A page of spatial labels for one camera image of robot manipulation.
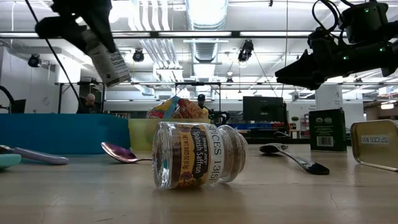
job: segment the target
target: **person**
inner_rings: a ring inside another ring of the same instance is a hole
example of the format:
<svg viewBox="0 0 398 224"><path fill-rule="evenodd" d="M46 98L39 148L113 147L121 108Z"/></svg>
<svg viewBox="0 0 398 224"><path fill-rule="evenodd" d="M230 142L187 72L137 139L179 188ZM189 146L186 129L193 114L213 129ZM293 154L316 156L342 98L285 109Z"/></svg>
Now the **person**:
<svg viewBox="0 0 398 224"><path fill-rule="evenodd" d="M209 117L209 109L205 106L205 101L206 101L206 96L203 94L199 94L198 96L198 106L200 107L200 109L203 110L204 114L206 115L206 117Z"/></svg>
<svg viewBox="0 0 398 224"><path fill-rule="evenodd" d="M95 106L95 95L87 94L85 102L82 106L79 105L76 113L98 113L98 110Z"/></svg>

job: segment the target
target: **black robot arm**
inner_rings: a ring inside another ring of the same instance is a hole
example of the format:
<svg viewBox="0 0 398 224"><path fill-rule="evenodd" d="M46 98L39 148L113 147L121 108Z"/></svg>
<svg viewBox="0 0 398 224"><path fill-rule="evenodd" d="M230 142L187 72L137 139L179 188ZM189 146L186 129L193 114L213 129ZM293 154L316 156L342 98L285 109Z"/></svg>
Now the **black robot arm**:
<svg viewBox="0 0 398 224"><path fill-rule="evenodd" d="M337 15L335 9L329 7L329 0L319 1L334 11L334 16ZM343 2L350 7L341 15L338 12L340 36L331 34L336 25L326 29L317 20L321 26L308 36L308 45L313 53L305 50L299 60L275 72L277 82L316 90L333 77L347 77L375 68L381 68L384 77L395 72L398 43L389 40L397 36L398 22L387 21L388 5L376 1L357 5ZM344 31L350 44L343 41Z"/></svg>
<svg viewBox="0 0 398 224"><path fill-rule="evenodd" d="M59 16L46 17L36 24L40 38L61 37L85 52L86 42L81 34L87 26L79 26L75 21L81 17L111 53L116 51L108 19L111 0L53 0L51 9Z"/></svg>

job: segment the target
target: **barcode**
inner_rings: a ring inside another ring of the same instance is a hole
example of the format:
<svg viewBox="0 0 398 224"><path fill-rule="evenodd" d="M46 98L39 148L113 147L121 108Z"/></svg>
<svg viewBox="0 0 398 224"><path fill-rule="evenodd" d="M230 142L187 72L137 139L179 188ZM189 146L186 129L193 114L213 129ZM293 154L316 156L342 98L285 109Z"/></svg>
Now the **barcode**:
<svg viewBox="0 0 398 224"><path fill-rule="evenodd" d="M317 137L317 146L333 147L333 137Z"/></svg>

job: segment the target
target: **table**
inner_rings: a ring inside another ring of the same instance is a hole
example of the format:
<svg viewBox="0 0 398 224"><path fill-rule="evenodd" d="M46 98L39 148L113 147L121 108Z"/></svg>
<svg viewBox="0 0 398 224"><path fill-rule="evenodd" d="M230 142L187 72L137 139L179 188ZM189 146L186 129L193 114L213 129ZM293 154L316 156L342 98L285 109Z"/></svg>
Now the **table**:
<svg viewBox="0 0 398 224"><path fill-rule="evenodd" d="M157 190L150 162L120 164L100 155L69 166L21 164L0 173L1 223L396 223L398 174L357 164L351 153L294 154L330 168L304 172L252 145L244 172L229 184Z"/></svg>

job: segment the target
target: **spice jar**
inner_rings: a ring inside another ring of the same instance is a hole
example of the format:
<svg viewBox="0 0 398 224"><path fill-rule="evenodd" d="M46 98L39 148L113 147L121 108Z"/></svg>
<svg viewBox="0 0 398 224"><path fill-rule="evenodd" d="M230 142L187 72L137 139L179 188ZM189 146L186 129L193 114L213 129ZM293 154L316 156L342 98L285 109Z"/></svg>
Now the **spice jar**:
<svg viewBox="0 0 398 224"><path fill-rule="evenodd" d="M152 171L160 189L230 182L243 170L248 143L228 125L159 122Z"/></svg>

